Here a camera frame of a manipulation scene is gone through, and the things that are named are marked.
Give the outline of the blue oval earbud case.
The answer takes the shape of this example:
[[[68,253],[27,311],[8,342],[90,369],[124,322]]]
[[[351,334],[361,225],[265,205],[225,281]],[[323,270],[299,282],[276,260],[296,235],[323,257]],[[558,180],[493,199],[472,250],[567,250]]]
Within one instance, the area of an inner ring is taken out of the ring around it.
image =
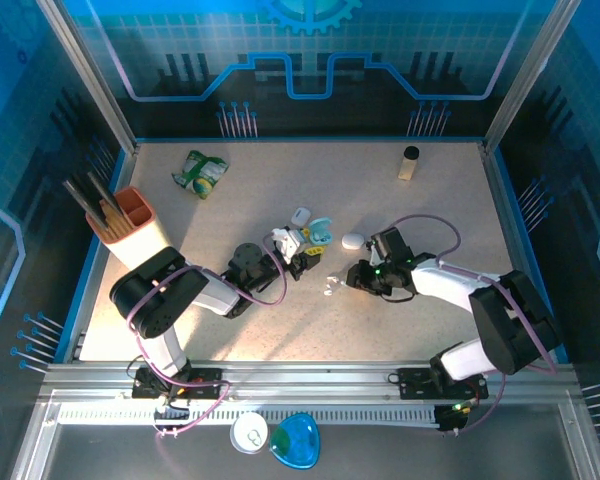
[[[311,230],[311,240],[309,241],[315,246],[326,246],[332,243],[333,235],[330,230],[332,219],[329,217],[321,217],[311,221],[307,228]]]

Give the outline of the small bottle with black cap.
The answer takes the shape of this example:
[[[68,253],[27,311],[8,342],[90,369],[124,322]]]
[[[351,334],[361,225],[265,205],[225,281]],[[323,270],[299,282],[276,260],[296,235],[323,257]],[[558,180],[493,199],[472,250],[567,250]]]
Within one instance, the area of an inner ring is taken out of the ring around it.
[[[405,148],[398,173],[400,180],[409,181],[412,179],[418,165],[419,156],[420,150],[418,147],[408,146]]]

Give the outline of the green and white snack bag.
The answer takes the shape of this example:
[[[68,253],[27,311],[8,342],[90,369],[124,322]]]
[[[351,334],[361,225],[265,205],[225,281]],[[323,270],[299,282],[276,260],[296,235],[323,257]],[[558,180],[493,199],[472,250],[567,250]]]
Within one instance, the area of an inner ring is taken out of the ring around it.
[[[191,150],[182,169],[172,173],[171,177],[182,189],[206,199],[228,169],[229,164],[223,159]]]

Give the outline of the orange and white utensil holder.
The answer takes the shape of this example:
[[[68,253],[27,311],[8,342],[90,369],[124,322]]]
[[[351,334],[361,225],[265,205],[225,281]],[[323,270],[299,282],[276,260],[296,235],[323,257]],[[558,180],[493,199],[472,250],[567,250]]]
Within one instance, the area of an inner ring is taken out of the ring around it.
[[[102,244],[129,270],[172,245],[161,225],[155,209],[134,186],[125,187],[114,193],[124,216],[133,228],[122,236],[107,233],[91,216],[85,219]]]

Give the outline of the wooden chopstick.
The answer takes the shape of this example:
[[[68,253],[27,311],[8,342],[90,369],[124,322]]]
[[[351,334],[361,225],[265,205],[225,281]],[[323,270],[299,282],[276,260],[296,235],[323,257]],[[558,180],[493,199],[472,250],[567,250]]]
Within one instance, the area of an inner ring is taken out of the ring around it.
[[[105,200],[100,201],[100,206],[102,212],[104,213],[109,230],[116,239],[122,238],[125,235],[124,218],[121,217],[118,212]]]
[[[110,208],[109,223],[119,237],[130,234],[134,228],[124,213],[115,207]]]

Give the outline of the black chopstick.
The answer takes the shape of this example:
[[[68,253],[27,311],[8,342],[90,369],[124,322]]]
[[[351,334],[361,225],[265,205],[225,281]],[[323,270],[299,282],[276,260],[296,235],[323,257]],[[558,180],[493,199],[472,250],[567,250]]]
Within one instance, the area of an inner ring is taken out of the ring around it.
[[[121,209],[117,199],[115,196],[109,191],[108,187],[100,180],[100,178],[93,173],[92,171],[87,172],[87,177],[89,178],[92,185],[99,192],[102,199],[119,215],[123,216],[124,212]]]
[[[79,185],[71,179],[64,180],[62,182],[65,189],[69,192],[72,198],[77,204],[85,211],[86,214],[95,222],[95,224],[102,230],[107,230],[108,225],[106,217],[102,212],[100,205],[89,199]]]

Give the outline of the blue heart-shaped container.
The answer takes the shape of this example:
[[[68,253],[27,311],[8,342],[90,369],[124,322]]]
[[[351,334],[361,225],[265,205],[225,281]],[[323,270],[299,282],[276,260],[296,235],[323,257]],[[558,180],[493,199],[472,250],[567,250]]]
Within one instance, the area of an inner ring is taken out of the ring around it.
[[[305,412],[283,420],[269,439],[269,451],[284,466],[295,470],[313,468],[320,456],[321,438],[315,419]]]

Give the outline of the white round lid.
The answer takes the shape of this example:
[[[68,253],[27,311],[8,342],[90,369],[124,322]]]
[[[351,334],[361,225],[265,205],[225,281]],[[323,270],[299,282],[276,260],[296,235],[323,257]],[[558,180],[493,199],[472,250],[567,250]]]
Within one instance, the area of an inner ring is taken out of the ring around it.
[[[232,446],[243,454],[256,454],[268,442],[269,428],[265,418],[257,412],[240,415],[230,428]]]

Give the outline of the aluminium mounting rail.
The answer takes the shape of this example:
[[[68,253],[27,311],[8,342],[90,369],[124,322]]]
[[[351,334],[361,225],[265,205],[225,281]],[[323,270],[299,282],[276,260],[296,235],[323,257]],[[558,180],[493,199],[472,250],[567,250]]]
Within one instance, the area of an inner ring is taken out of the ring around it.
[[[229,401],[258,404],[398,404],[398,387],[388,381],[400,368],[427,368],[426,361],[197,361],[219,368],[231,383]],[[132,371],[124,362],[54,364],[39,399],[96,401],[131,397]],[[502,401],[510,405],[553,405],[583,398],[575,370],[560,365],[554,375],[522,370],[506,380]]]

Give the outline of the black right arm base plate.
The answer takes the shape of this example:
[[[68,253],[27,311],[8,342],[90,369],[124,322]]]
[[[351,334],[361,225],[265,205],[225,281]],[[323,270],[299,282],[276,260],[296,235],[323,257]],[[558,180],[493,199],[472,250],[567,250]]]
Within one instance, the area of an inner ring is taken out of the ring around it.
[[[489,397],[482,375],[456,381],[432,368],[401,368],[396,373],[402,400],[484,400]]]

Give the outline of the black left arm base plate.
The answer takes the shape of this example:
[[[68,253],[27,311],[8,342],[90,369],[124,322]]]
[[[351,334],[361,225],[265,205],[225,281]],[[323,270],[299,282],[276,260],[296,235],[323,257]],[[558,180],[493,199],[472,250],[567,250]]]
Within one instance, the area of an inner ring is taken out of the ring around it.
[[[180,382],[193,383],[193,387],[169,384],[148,367],[140,367],[134,377],[133,399],[217,400],[220,396],[223,372],[220,368],[193,368],[185,372]]]

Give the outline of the aluminium frame post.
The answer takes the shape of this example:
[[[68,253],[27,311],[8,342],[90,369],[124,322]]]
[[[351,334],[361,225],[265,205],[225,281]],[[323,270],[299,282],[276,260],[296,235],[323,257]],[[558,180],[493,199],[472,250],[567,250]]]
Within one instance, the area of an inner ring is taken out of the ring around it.
[[[135,135],[68,10],[60,0],[35,0],[35,2],[121,148],[128,155],[135,154],[137,147]]]
[[[555,0],[511,87],[484,137],[484,152],[492,156],[546,67],[582,0]]]

